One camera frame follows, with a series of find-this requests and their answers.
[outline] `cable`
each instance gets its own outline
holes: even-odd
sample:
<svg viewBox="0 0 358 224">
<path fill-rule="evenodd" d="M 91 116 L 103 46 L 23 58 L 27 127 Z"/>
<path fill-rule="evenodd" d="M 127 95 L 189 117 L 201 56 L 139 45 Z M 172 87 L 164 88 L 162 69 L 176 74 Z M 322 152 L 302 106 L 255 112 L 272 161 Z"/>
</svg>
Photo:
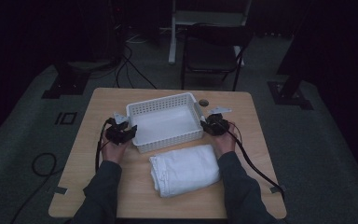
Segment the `cable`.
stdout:
<svg viewBox="0 0 358 224">
<path fill-rule="evenodd" d="M 124 65 L 127 66 L 127 63 L 129 63 L 129 64 L 135 69 L 135 71 L 136 71 L 144 80 L 146 80 L 154 89 L 157 89 L 157 87 L 156 87 L 144 74 L 142 74 L 142 73 L 138 70 L 138 68 L 130 61 L 130 58 L 131 58 L 131 56 L 132 56 L 132 49 L 131 49 L 130 47 L 128 47 L 127 45 L 125 45 L 125 47 L 130 51 L 130 56 L 127 58 L 125 55 L 122 55 L 122 57 L 125 59 L 125 61 L 124 61 L 124 63 L 120 66 L 120 68 L 119 68 L 118 71 L 117 71 L 116 81 L 115 81 L 115 83 L 113 83 L 113 87 L 115 87 L 115 85 L 117 84 L 117 87 L 120 88 L 120 85 L 119 85 L 119 83 L 118 83 L 119 73 L 120 73 L 121 69 L 124 67 Z M 128 78 L 128 80 L 129 80 L 129 82 L 130 82 L 132 88 L 134 88 L 133 85 L 132 85 L 132 83 L 131 83 L 131 81 L 130 81 L 130 76 L 128 75 L 128 72 L 127 72 L 127 78 Z"/>
<path fill-rule="evenodd" d="M 220 125 L 222 128 L 225 129 L 225 127 L 218 121 L 216 120 L 216 123 L 218 125 Z M 238 130 L 240 136 L 241 136 L 241 132 L 240 130 L 237 128 L 237 126 L 235 124 L 233 124 L 234 127 L 236 127 L 236 129 Z M 254 164 L 252 163 L 251 159 L 249 158 L 248 154 L 246 153 L 245 149 L 243 148 L 242 142 L 240 140 L 238 140 L 238 138 L 234 135 L 234 133 L 230 132 L 229 130 L 227 130 L 227 133 L 229 133 L 231 135 L 231 137 L 233 137 L 235 139 L 235 142 L 237 143 L 237 145 L 240 147 L 240 150 L 242 152 L 243 157 L 245 158 L 246 162 L 249 164 L 249 166 L 256 172 L 258 173 L 261 177 L 263 177 L 265 180 L 267 180 L 272 186 L 274 186 L 275 188 L 278 189 L 278 191 L 281 193 L 282 198 L 284 200 L 284 190 L 281 188 L 281 186 L 279 186 L 278 184 L 276 184 L 274 181 L 272 181 L 271 179 L 269 179 L 266 175 L 264 175 L 263 173 L 261 173 L 261 171 L 259 171 Z"/>
<path fill-rule="evenodd" d="M 113 83 L 113 87 L 115 87 L 115 85 L 117 84 L 117 87 L 120 88 L 120 85 L 119 85 L 119 83 L 118 83 L 118 76 L 119 76 L 119 74 L 120 74 L 120 72 L 121 72 L 121 69 L 123 69 L 124 65 L 127 66 L 128 60 L 132 57 L 132 50 L 131 50 L 130 48 L 128 48 L 128 49 L 130 50 L 130 56 L 129 56 L 129 58 L 127 59 L 127 58 L 125 57 L 125 55 L 122 55 L 122 57 L 126 58 L 126 61 L 124 61 L 123 64 L 118 68 L 118 71 L 117 71 L 117 73 L 116 73 L 115 82 Z"/>
<path fill-rule="evenodd" d="M 52 158 L 53 158 L 53 162 L 54 162 L 53 165 L 52 165 L 52 167 L 51 167 L 51 169 L 50 169 L 50 171 L 49 171 L 47 174 L 41 174 L 41 173 L 37 172 L 36 169 L 35 169 L 35 164 L 36 164 L 37 160 L 39 160 L 39 159 L 40 159 L 41 157 L 43 157 L 43 156 L 50 156 L 50 157 L 52 157 Z M 57 166 L 57 158 L 56 158 L 56 156 L 55 156 L 54 154 L 52 154 L 52 153 L 49 153 L 49 152 L 41 153 L 41 154 L 39 154 L 38 156 L 36 156 L 36 157 L 34 158 L 34 160 L 33 160 L 33 162 L 32 162 L 32 170 L 33 170 L 34 174 L 36 174 L 36 175 L 38 175 L 38 176 L 43 176 L 43 177 L 45 177 L 45 180 L 43 181 L 43 183 L 42 183 L 39 187 L 37 187 L 37 189 L 25 200 L 25 202 L 24 202 L 24 203 L 21 205 L 21 207 L 17 210 L 16 214 L 15 214 L 14 217 L 11 219 L 10 224 L 13 224 L 13 223 L 16 221 L 17 217 L 19 216 L 20 212 L 21 212 L 22 209 L 25 207 L 25 205 L 33 199 L 33 197 L 36 195 L 36 193 L 37 193 L 39 190 L 42 189 L 42 187 L 48 182 L 48 180 L 51 178 L 51 176 L 52 176 L 52 175 L 56 175 L 56 174 L 58 174 L 58 173 L 60 173 L 60 172 L 63 171 L 63 168 L 61 168 L 61 169 L 58 170 L 58 171 L 54 171 L 55 168 L 56 168 L 56 166 Z"/>
<path fill-rule="evenodd" d="M 106 144 L 108 144 L 109 142 L 105 143 L 102 147 L 101 147 L 101 143 L 103 142 L 103 133 L 106 127 L 106 124 L 108 124 L 110 122 L 110 119 L 107 119 L 104 124 L 103 127 L 101 129 L 101 134 L 100 134 L 100 140 L 98 141 L 98 145 L 97 145 L 97 152 L 95 153 L 95 173 L 97 173 L 98 169 L 100 168 L 100 154 L 101 154 L 101 149 L 103 149 L 103 147 L 106 146 Z"/>
</svg>

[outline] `towel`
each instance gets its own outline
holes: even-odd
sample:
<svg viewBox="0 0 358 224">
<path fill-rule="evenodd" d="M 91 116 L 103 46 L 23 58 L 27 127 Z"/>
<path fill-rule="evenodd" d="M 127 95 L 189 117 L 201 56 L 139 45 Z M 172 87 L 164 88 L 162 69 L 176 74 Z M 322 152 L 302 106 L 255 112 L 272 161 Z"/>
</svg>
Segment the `towel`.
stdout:
<svg viewBox="0 0 358 224">
<path fill-rule="evenodd" d="M 163 198 L 205 188 L 220 179 L 211 145 L 168 151 L 149 160 L 155 190 Z"/>
</svg>

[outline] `person's left hand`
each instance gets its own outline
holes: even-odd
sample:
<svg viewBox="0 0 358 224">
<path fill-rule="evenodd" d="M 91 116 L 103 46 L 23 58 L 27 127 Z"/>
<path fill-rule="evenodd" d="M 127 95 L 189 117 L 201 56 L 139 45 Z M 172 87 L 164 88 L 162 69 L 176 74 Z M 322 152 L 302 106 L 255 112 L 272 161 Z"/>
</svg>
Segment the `person's left hand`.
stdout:
<svg viewBox="0 0 358 224">
<path fill-rule="evenodd" d="M 113 142 L 109 142 L 109 140 L 105 137 L 105 134 L 106 131 L 103 133 L 102 146 L 104 147 L 101 149 L 101 152 L 103 153 L 103 160 L 120 164 L 121 160 L 123 159 L 124 152 L 127 146 L 130 144 L 131 140 L 120 145 L 116 145 Z"/>
</svg>

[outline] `white plastic basket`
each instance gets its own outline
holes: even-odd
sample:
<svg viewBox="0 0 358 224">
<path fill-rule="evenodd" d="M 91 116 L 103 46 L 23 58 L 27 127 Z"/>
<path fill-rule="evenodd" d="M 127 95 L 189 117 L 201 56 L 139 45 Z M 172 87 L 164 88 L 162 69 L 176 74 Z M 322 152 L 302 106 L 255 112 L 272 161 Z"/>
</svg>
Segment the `white plastic basket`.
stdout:
<svg viewBox="0 0 358 224">
<path fill-rule="evenodd" d="M 127 105 L 133 144 L 144 153 L 202 138 L 202 112 L 190 92 Z"/>
</svg>

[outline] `wooden table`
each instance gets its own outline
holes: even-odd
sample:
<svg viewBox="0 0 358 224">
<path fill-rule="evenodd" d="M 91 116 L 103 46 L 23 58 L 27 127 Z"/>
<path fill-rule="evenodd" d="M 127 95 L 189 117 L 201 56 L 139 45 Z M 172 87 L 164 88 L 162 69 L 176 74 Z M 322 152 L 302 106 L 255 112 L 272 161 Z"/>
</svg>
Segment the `wooden table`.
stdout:
<svg viewBox="0 0 358 224">
<path fill-rule="evenodd" d="M 97 142 L 104 121 L 116 111 L 126 115 L 126 105 L 163 96 L 191 92 L 196 100 L 206 99 L 209 106 L 201 108 L 205 116 L 207 110 L 217 107 L 232 108 L 224 118 L 234 121 L 241 130 L 243 146 L 254 165 L 273 181 L 277 181 L 269 151 L 257 118 L 252 96 L 247 92 L 233 91 L 168 91 L 100 88 L 94 91 L 89 107 L 81 123 L 68 162 L 62 173 L 60 188 L 66 193 L 55 193 L 49 208 L 52 217 L 72 217 L 85 197 L 85 188 L 94 176 L 94 159 Z M 226 218 L 224 189 L 222 181 L 210 187 L 195 190 L 173 198 L 160 198 L 154 190 L 150 174 L 149 157 L 164 151 L 211 144 L 208 134 L 201 139 L 139 153 L 134 145 L 127 148 L 120 164 L 123 172 L 118 188 L 117 217 L 128 218 Z M 276 218 L 284 218 L 286 209 L 280 193 L 272 194 L 269 182 L 254 172 L 245 162 L 237 146 L 237 154 L 249 176 L 257 180 L 261 188 L 262 200 L 268 211 Z"/>
</svg>

